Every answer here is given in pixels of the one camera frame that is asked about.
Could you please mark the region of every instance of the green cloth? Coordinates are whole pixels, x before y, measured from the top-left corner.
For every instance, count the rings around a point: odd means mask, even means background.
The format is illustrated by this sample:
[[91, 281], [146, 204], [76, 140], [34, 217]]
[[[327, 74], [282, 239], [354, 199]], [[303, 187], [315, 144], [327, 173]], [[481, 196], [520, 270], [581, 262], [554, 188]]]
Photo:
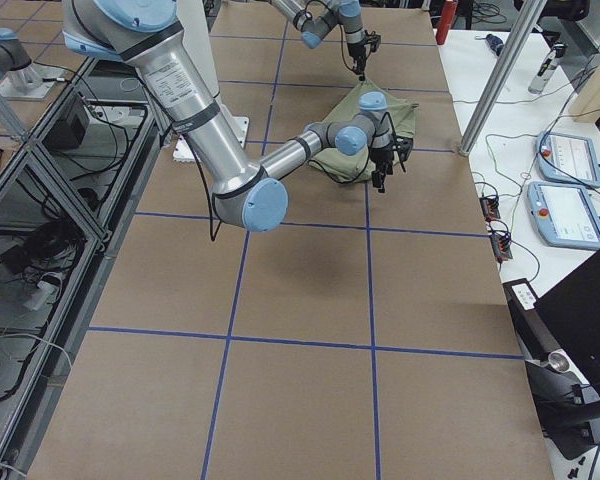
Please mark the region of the green cloth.
[[[407, 100], [402, 100], [382, 91], [371, 80], [365, 80], [355, 86], [349, 94], [326, 116], [324, 122], [340, 122], [351, 120], [359, 111], [358, 99], [361, 95], [367, 92], [382, 92], [389, 106], [389, 113], [393, 119], [393, 124], [396, 128], [396, 133], [405, 137], [413, 138], [416, 132], [416, 112], [417, 103], [412, 103]], [[328, 148], [314, 156], [314, 159], [324, 167], [324, 170], [329, 172], [339, 181], [346, 182], [355, 178], [358, 173], [364, 168], [367, 163], [368, 149], [365, 147], [356, 155], [348, 157], [340, 153], [335, 148]], [[394, 165], [397, 163], [398, 157], [395, 156]], [[320, 165], [310, 161], [309, 165], [322, 171]], [[374, 165], [371, 161], [367, 164], [365, 171], [356, 179], [358, 182], [363, 182], [371, 178], [371, 172]]]

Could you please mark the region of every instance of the white table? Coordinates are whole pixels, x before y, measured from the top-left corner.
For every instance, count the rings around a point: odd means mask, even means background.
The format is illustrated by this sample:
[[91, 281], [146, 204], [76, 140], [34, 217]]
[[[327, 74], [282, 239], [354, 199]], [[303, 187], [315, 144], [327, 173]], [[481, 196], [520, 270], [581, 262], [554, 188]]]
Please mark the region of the white table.
[[[460, 129], [464, 131], [475, 109], [475, 103], [464, 101], [477, 101], [496, 63], [497, 57], [491, 52], [484, 40], [489, 32], [452, 30], [449, 32], [445, 45], [440, 46], [440, 55], [447, 76], [450, 93], [454, 99], [454, 107]], [[508, 33], [494, 32], [506, 41]], [[527, 87], [532, 77], [538, 70], [544, 56], [549, 51], [546, 43], [539, 34], [532, 34], [525, 45], [516, 65], [514, 66], [507, 83], [500, 94], [499, 102], [517, 102], [536, 98], [528, 92]], [[564, 88], [556, 93], [547, 95], [531, 103], [497, 104], [487, 121], [469, 161], [471, 168], [476, 172], [476, 181], [482, 177], [486, 182], [495, 186], [500, 194], [517, 194], [519, 188], [511, 181], [498, 175], [494, 162], [489, 155], [485, 137], [488, 134], [501, 134], [517, 136], [531, 134], [534, 137], [558, 116], [573, 88], [569, 84], [562, 69], [558, 68], [553, 75], [544, 93], [550, 93]], [[554, 132], [565, 132], [593, 139], [598, 162], [600, 163], [600, 132], [594, 124], [577, 123], [571, 118], [561, 119]], [[535, 138], [522, 137], [519, 139], [505, 139], [490, 137], [489, 143], [494, 150], [498, 169], [505, 175], [523, 183], [521, 174], [529, 172], [531, 180], [543, 180], [537, 164], [533, 165], [535, 156]], [[493, 193], [489, 187], [485, 194]], [[529, 213], [526, 198], [526, 187], [522, 193], [514, 220], [512, 222], [514, 198], [503, 197], [500, 199], [500, 213], [505, 223], [512, 230], [512, 238], [534, 252], [540, 261], [540, 272], [532, 285], [538, 295], [543, 295], [562, 278], [584, 262], [592, 251], [549, 247], [539, 236], [535, 222]], [[600, 215], [600, 196], [592, 196], [594, 206]], [[536, 271], [536, 262], [533, 257], [517, 245], [512, 246], [513, 260], [504, 262], [500, 272], [503, 282], [517, 278], [531, 278]], [[580, 467], [578, 478], [587, 478], [593, 455], [587, 454], [587, 463], [579, 466], [576, 461], [565, 460], [551, 441], [547, 441], [554, 475], [556, 479], [564, 479], [572, 468]], [[596, 467], [595, 479], [600, 480], [600, 458]]]

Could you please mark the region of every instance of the computer monitor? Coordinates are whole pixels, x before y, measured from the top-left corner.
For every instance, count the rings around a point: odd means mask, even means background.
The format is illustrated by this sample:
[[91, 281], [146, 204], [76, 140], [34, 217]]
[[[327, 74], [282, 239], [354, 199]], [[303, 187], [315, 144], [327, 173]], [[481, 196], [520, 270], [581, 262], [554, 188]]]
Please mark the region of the computer monitor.
[[535, 308], [600, 395], [600, 250], [544, 294]]

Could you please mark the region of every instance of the robotic arm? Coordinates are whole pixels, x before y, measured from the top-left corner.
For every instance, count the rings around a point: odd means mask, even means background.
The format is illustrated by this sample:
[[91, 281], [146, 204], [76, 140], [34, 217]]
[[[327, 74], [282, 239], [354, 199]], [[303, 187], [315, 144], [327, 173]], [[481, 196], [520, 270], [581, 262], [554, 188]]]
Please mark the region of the robotic arm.
[[278, 179], [325, 148], [353, 155], [369, 146], [372, 160], [391, 148], [386, 100], [371, 92], [361, 97], [360, 113], [350, 122], [312, 124], [256, 163], [241, 148], [184, 50], [173, 0], [63, 0], [63, 6], [69, 48], [136, 68], [171, 117], [175, 132], [210, 170], [213, 210], [225, 223], [250, 231], [275, 228], [288, 203]]
[[5, 74], [22, 93], [42, 85], [42, 78], [16, 34], [8, 28], [0, 28], [0, 80]]
[[[268, 0], [293, 26], [302, 33], [302, 40], [309, 48], [316, 48], [337, 25], [342, 25], [347, 41], [349, 55], [353, 59], [351, 70], [364, 80], [367, 58], [380, 46], [380, 35], [367, 32], [362, 26], [359, 0], [308, 0], [303, 6], [296, 0]], [[321, 3], [324, 11], [313, 18], [307, 7], [312, 3]]]

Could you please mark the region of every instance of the red object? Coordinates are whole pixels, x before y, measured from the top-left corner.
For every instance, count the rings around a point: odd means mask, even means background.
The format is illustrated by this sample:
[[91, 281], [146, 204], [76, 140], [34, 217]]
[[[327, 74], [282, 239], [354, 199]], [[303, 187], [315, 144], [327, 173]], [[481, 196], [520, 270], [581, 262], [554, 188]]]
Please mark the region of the red object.
[[442, 16], [438, 22], [438, 31], [436, 32], [436, 43], [444, 45], [447, 40], [447, 33], [451, 28], [453, 19], [456, 16], [456, 8], [458, 8], [458, 0], [446, 0], [442, 8]]

